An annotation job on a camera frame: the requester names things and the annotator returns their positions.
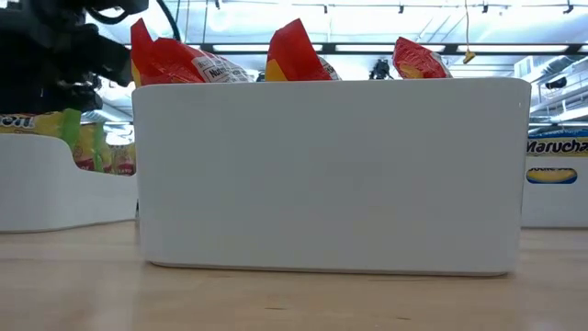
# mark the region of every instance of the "wooden table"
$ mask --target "wooden table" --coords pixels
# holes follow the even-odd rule
[[[0,330],[588,329],[588,231],[524,230],[506,278],[197,270],[133,223],[0,235]]]

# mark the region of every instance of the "white plastic bin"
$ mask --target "white plastic bin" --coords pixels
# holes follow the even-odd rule
[[[588,158],[528,156],[526,170],[571,168],[577,179],[570,184],[533,184],[525,180],[524,227],[588,227]]]
[[[205,268],[511,271],[529,98],[510,78],[139,88],[142,252]]]
[[[135,217],[137,179],[78,168],[61,139],[0,134],[0,232],[38,232]]]

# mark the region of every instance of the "black cable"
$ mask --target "black cable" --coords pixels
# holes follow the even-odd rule
[[[170,13],[169,8],[165,4],[164,0],[157,0],[157,5],[159,5],[159,7],[161,7],[164,11],[165,18],[167,18],[167,21],[169,22],[169,25],[172,27],[172,31],[174,32],[174,39],[182,42],[182,39],[180,38],[180,30],[177,28],[174,17],[172,16],[172,13]]]
[[[127,14],[127,12],[123,12],[122,14],[118,15],[117,17],[106,17],[106,16],[98,13],[98,11],[95,10],[94,8],[87,8],[87,12],[88,12],[88,14],[90,14],[91,17],[93,17],[98,22],[104,23],[104,24],[109,24],[109,25],[118,24],[118,23],[122,22],[123,19],[125,19],[129,16],[129,14]]]

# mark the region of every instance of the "instant noodle package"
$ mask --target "instant noodle package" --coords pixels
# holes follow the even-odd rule
[[[82,113],[74,109],[40,115],[0,114],[0,133],[38,134],[63,139],[73,150]]]

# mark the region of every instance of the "yellow snack bag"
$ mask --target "yellow snack bag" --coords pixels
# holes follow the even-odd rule
[[[98,153],[100,154],[100,160],[102,161],[104,172],[107,174],[114,173],[114,167],[112,166],[112,150],[108,147],[107,136],[105,134],[102,135],[102,139],[100,140]]]
[[[135,143],[110,146],[113,151],[113,167],[117,175],[132,176],[136,171]]]
[[[0,114],[0,133],[39,134],[63,139],[73,150],[82,113],[68,108],[40,115]]]
[[[73,149],[73,160],[83,170],[102,172],[100,159],[100,144],[104,139],[104,123],[84,124],[80,127],[77,144]]]

